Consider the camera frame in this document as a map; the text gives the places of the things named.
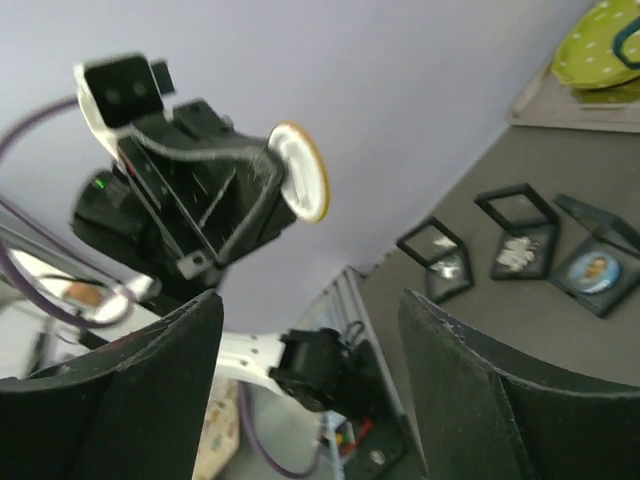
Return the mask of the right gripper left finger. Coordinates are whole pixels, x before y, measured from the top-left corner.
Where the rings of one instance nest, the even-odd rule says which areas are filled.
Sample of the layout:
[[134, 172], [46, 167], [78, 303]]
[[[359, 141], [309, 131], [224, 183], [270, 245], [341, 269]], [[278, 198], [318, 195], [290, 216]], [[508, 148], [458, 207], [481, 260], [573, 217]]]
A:
[[191, 478], [223, 318], [207, 291], [84, 356], [3, 379], [2, 478]]

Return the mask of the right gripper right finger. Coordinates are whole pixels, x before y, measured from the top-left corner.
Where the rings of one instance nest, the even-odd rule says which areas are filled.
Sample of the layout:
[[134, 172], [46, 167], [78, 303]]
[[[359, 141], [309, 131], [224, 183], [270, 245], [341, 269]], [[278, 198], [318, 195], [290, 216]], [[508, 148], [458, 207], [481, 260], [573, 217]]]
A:
[[531, 357], [411, 289], [398, 327], [429, 478], [638, 478], [638, 388]]

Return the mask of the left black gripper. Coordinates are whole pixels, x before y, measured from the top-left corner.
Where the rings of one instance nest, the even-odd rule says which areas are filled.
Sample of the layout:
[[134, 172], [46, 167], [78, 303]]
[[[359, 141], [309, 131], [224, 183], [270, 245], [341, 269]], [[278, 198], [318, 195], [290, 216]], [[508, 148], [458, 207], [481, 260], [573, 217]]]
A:
[[203, 100], [136, 121], [117, 152], [78, 197], [72, 231], [172, 299], [218, 287], [296, 220], [281, 194], [283, 160]]

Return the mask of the round gold orange brooch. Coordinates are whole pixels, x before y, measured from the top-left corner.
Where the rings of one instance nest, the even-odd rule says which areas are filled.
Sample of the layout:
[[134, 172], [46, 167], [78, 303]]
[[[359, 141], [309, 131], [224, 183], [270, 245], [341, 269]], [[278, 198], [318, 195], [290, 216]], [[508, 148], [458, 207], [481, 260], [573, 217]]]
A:
[[281, 122], [271, 131], [268, 147], [285, 165], [281, 195], [289, 209], [306, 223], [322, 221], [331, 190], [326, 165], [311, 136], [300, 125]]

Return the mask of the sparkly snowflake brooch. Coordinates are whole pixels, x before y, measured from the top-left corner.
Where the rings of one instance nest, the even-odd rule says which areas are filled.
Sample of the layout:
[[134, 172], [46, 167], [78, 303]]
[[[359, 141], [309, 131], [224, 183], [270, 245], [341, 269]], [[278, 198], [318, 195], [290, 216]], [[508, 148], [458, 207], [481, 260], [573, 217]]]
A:
[[536, 259], [539, 243], [529, 237], [515, 237], [506, 240], [496, 262], [513, 272], [524, 270]]

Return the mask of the round clear blue brooch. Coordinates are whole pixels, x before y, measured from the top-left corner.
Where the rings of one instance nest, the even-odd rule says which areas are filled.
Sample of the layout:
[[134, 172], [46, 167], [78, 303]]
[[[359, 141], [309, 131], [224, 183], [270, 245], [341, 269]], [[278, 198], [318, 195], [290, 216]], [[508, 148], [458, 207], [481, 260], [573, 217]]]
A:
[[605, 252], [594, 251], [581, 255], [567, 271], [569, 286], [583, 295], [602, 293], [618, 283], [620, 262]]

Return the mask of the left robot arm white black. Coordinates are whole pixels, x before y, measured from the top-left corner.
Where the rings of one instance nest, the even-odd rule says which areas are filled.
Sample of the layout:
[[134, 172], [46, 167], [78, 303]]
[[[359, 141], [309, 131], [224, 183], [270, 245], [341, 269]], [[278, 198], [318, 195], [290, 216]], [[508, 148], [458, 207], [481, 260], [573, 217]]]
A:
[[[35, 110], [14, 123], [1, 136], [1, 164], [4, 156], [28, 130], [38, 123], [78, 108], [75, 97]], [[37, 221], [21, 211], [1, 194], [1, 205], [39, 235], [49, 238], [59, 250], [70, 249]], [[83, 317], [74, 317], [50, 303], [18, 270], [1, 241], [1, 265], [18, 289], [48, 314], [60, 316], [64, 322], [85, 328], [106, 328]], [[216, 376], [264, 387], [273, 393], [289, 396], [312, 412], [333, 411], [353, 420], [382, 423], [383, 411], [391, 412], [380, 367], [371, 344], [349, 350], [335, 330], [290, 330], [277, 335], [249, 335], [224, 332], [217, 358]]]

